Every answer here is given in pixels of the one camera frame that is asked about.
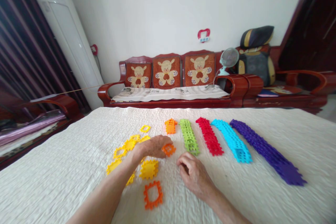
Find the orange plastic block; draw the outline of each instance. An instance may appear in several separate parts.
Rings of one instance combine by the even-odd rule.
[[[145,142],[145,141],[147,141],[150,138],[151,138],[150,136],[146,135],[143,138],[141,138],[139,142]]]
[[[123,157],[123,156],[126,156],[126,153],[127,153],[127,150],[125,150],[123,146],[122,146],[122,147],[119,147],[119,148],[117,148],[117,149],[114,151],[113,158],[114,158],[114,159],[119,159],[119,158],[121,158],[121,157]]]
[[[123,145],[123,149],[126,151],[131,151],[133,150],[134,146],[136,145],[137,141],[135,140],[127,140],[124,145]]]
[[[133,183],[133,179],[134,179],[134,173],[132,174],[132,176],[129,178],[129,180],[127,181],[127,184],[126,186],[128,186],[129,184],[132,184]]]
[[[142,179],[153,179],[153,177],[156,177],[157,173],[159,171],[159,161],[157,160],[146,160],[141,165],[141,174],[139,175]]]
[[[159,192],[159,196],[158,198],[153,201],[150,202],[149,198],[148,198],[148,190],[151,189],[152,187],[156,186],[157,187],[157,191]],[[145,209],[153,209],[154,207],[157,207],[158,204],[162,204],[162,197],[163,197],[163,193],[162,193],[162,189],[160,186],[160,181],[153,181],[153,183],[149,183],[149,185],[145,185],[145,191],[143,192],[144,196],[145,196]]]
[[[150,128],[151,128],[150,126],[144,125],[144,126],[141,127],[140,131],[143,132],[143,133],[146,133],[150,130]]]
[[[166,154],[166,156],[169,157],[176,151],[176,148],[174,147],[174,145],[167,144],[162,147],[162,151]]]
[[[117,160],[113,161],[110,165],[108,165],[107,169],[106,169],[107,175],[109,175],[110,172],[112,172],[120,164],[121,164],[121,160],[117,159]]]
[[[175,125],[177,125],[177,122],[173,118],[170,118],[168,121],[165,121],[164,123],[166,125],[167,135],[176,133]]]

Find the red block stack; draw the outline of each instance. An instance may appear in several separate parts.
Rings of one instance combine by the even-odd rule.
[[[213,156],[221,156],[224,153],[224,151],[222,150],[217,140],[217,137],[215,136],[215,133],[210,126],[210,121],[203,117],[200,117],[196,120],[196,122],[198,123],[198,125],[202,130],[205,143],[210,153]]]

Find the hand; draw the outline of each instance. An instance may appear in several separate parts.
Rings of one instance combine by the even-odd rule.
[[[152,156],[154,158],[165,158],[166,154],[162,151],[162,147],[166,144],[173,144],[168,136],[158,135],[139,144],[143,156]]]
[[[216,186],[202,162],[189,152],[185,152],[178,158],[176,164],[180,168],[180,175],[185,186],[199,199],[207,201],[216,190]]]

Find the plastic building block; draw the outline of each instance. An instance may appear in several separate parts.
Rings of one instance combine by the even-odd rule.
[[[238,163],[251,163],[251,154],[242,140],[239,139],[238,135],[230,127],[227,122],[223,120],[213,120],[211,125],[215,125],[219,129],[229,146],[230,150],[233,152],[234,157],[237,159]]]
[[[130,138],[129,138],[130,141],[136,141],[136,142],[139,142],[140,141],[140,135],[132,135]]]
[[[157,160],[146,160],[141,165],[141,174],[139,175],[142,179],[153,179],[153,177],[156,177],[158,171],[159,171],[159,161]]]
[[[304,186],[304,184],[307,183],[298,172],[298,169],[291,162],[248,125],[237,120],[232,120],[230,125],[266,159],[287,184]]]
[[[150,130],[150,128],[151,128],[150,126],[144,125],[144,126],[141,127],[140,131],[143,132],[143,133],[146,133]]]
[[[139,140],[139,142],[145,142],[145,141],[147,141],[147,140],[150,139],[150,138],[151,138],[150,136],[146,135],[146,136],[144,136],[143,138],[141,138],[141,139]]]
[[[166,125],[167,135],[176,133],[175,125],[177,125],[177,122],[173,118],[170,118],[168,121],[165,121],[164,124]]]
[[[122,147],[119,147],[119,148],[117,148],[117,149],[114,151],[113,158],[114,158],[114,159],[119,159],[119,158],[121,158],[121,157],[126,156],[126,153],[127,153],[127,150],[125,150],[123,146],[122,146]]]
[[[126,151],[131,151],[133,150],[134,146],[136,145],[137,141],[136,140],[127,140],[122,148]]]
[[[196,122],[202,130],[204,141],[210,153],[213,156],[221,156],[224,151],[222,150],[222,147],[219,144],[218,139],[210,126],[210,121],[203,117],[200,117],[196,120]]]
[[[176,151],[176,148],[174,145],[167,144],[162,147],[162,151],[166,154],[167,157],[169,157]]]
[[[191,128],[190,121],[187,119],[181,119],[179,124],[182,130],[185,149],[194,156],[197,156],[200,153],[200,150],[198,148],[193,129]]]
[[[135,175],[134,175],[134,173],[132,174],[132,176],[129,178],[129,180],[127,181],[127,183],[126,183],[126,186],[128,186],[128,185],[130,185],[130,184],[132,184],[133,183],[133,179],[134,179],[134,177],[135,177]]]
[[[156,186],[157,191],[159,193],[159,196],[157,197],[157,199],[153,202],[149,201],[148,198],[148,190],[151,189],[152,187]],[[162,204],[162,197],[163,197],[163,193],[162,193],[162,189],[160,186],[160,181],[153,181],[153,183],[149,183],[149,185],[145,185],[145,191],[143,192],[144,196],[145,196],[145,209],[153,209],[154,207],[157,207],[158,204]]]
[[[106,169],[107,175],[109,175],[110,172],[113,171],[120,164],[121,164],[121,160],[117,159],[117,160],[113,161],[110,165],[108,165],[107,169]]]

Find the white tower air conditioner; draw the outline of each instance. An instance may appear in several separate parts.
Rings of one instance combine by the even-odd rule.
[[[37,0],[81,88],[103,85],[102,76],[92,55],[72,0]],[[91,107],[103,105],[99,87],[83,90]]]

